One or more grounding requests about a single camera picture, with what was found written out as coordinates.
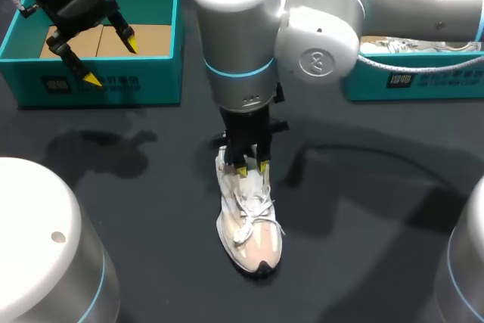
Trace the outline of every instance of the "black tabletop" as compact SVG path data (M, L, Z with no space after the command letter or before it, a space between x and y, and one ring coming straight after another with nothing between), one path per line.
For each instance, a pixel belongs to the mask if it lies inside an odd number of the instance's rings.
M0 154L54 170L107 248L122 323L411 323L467 194L484 172L484 104L352 104L282 76L271 168L286 231L279 273L239 276L216 233L209 140L223 124L192 0L179 107L18 110L0 82ZM0 38L13 14L0 2Z

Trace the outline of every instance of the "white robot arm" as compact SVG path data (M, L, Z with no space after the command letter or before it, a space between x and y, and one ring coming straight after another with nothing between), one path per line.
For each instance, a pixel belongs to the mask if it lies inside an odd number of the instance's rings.
M240 161L228 163L237 167L243 167L242 150L249 144L270 144L268 106L282 99L277 65L306 82L334 82L364 60L362 36L479 42L484 28L483 0L195 2L225 143ZM265 149L259 161L270 158Z

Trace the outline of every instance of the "teal box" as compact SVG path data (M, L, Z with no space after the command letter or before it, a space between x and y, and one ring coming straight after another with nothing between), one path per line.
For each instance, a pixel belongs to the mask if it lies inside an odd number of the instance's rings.
M25 5L34 0L22 0ZM168 56L90 57L81 61L103 87L75 76L59 58L39 58L51 21L41 10L14 15L0 48L0 72L20 107L103 107L178 104L185 25L180 0L116 0L129 24L171 25Z
M366 58L400 67L443 67L460 64L484 52L372 54ZM343 80L350 101L398 101L484 98L484 63L442 73L400 73L358 61Z

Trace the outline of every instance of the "sneaker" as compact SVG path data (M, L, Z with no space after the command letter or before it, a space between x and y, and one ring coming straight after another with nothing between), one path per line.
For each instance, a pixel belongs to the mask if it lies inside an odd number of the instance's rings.
M481 50L480 42L425 42L414 39L387 38L361 44L362 54L418 52L474 52Z
M217 231L225 251L243 272L266 276L281 259L282 231L275 219L271 199L269 167L257 168L254 158L247 158L247 177L225 164L225 147L216 158L217 179L222 192L222 211Z

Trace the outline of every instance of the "yellow gripper tip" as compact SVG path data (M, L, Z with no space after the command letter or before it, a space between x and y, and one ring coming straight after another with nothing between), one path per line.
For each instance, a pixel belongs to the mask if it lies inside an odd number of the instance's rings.
M128 38L128 43L135 50L135 53L138 53L138 44L136 43L136 38L134 34Z
M93 85L96 86L102 86L102 84L99 82L99 80L90 72L86 77L84 77L84 81L89 82Z

